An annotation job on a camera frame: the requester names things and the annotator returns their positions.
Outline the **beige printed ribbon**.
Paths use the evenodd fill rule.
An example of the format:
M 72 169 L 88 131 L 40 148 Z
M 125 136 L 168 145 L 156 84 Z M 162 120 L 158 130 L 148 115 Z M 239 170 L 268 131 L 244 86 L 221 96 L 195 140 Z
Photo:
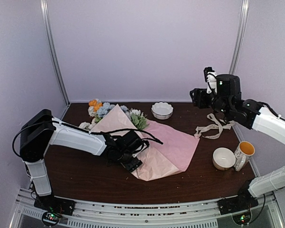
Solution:
M 225 122 L 222 119 L 217 119 L 214 114 L 208 114 L 207 118 L 213 123 L 208 126 L 197 126 L 195 129 L 196 132 L 194 134 L 195 139 L 199 139 L 200 137 L 211 140 L 218 139 L 221 136 L 223 130 L 230 130 L 235 125 L 235 121 Z M 218 133 L 215 135 L 202 135 L 203 133 L 210 130 L 218 130 Z

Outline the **pink wrapping paper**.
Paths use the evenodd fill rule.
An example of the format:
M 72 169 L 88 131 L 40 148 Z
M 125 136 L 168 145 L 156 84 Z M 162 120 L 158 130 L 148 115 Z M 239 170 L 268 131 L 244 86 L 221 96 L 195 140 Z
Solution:
M 150 146 L 137 155 L 142 165 L 132 172 L 133 176 L 144 181 L 152 181 L 185 172 L 199 139 L 156 121 L 148 120 L 147 123 L 148 127 L 144 130 L 161 140 L 163 144 L 151 141 Z M 116 105 L 91 131 L 109 132 L 125 128 L 134 129 L 135 126 L 120 106 Z

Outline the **fake flower bouquet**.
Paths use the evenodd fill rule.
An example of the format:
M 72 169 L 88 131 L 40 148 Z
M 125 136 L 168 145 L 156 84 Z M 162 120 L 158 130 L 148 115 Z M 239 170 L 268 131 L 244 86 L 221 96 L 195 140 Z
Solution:
M 99 99 L 93 99 L 89 101 L 88 114 L 92 121 L 82 122 L 79 128 L 91 130 L 100 122 L 114 107 L 114 104 L 109 102 L 102 103 Z M 146 115 L 138 109 L 128 109 L 127 106 L 120 106 L 121 110 L 126 114 L 134 126 L 139 130 L 144 130 L 149 124 L 147 123 Z

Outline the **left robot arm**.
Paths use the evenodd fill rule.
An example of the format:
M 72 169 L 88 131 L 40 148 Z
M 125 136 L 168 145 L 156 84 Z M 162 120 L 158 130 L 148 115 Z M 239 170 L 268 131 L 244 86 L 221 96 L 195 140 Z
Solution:
M 104 158 L 130 173 L 142 166 L 138 155 L 148 146 L 136 129 L 93 132 L 54 117 L 48 109 L 26 122 L 12 140 L 13 152 L 24 162 L 37 199 L 49 211 L 56 210 L 59 201 L 48 172 L 57 168 L 67 151 Z

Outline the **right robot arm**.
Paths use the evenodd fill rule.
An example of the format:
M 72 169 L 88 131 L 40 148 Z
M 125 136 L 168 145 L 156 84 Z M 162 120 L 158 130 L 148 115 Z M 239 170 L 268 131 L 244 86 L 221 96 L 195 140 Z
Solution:
M 285 145 L 285 119 L 272 107 L 253 99 L 242 99 L 240 78 L 230 74 L 218 75 L 212 68 L 204 70 L 207 88 L 190 91 L 193 105 L 199 109 L 211 108 L 207 118 L 211 127 L 222 131 L 223 127 L 238 123 L 263 133 Z M 237 209 L 245 209 L 255 198 L 285 187 L 285 166 L 269 174 L 247 181 L 234 199 Z

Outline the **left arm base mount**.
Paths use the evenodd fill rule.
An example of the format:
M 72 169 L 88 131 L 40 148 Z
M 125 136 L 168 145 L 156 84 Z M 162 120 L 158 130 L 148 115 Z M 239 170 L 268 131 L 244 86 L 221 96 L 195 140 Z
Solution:
M 41 221 L 45 226 L 52 227 L 61 221 L 63 215 L 72 216 L 75 204 L 73 200 L 58 198 L 54 195 L 37 195 L 34 207 L 45 210 L 41 216 Z

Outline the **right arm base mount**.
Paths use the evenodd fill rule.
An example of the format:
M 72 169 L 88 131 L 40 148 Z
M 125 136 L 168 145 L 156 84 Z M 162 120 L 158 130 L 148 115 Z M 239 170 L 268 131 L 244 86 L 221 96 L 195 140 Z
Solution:
M 247 226 L 252 222 L 252 208 L 258 206 L 255 198 L 246 199 L 244 196 L 223 198 L 218 201 L 221 215 L 231 214 L 235 224 Z

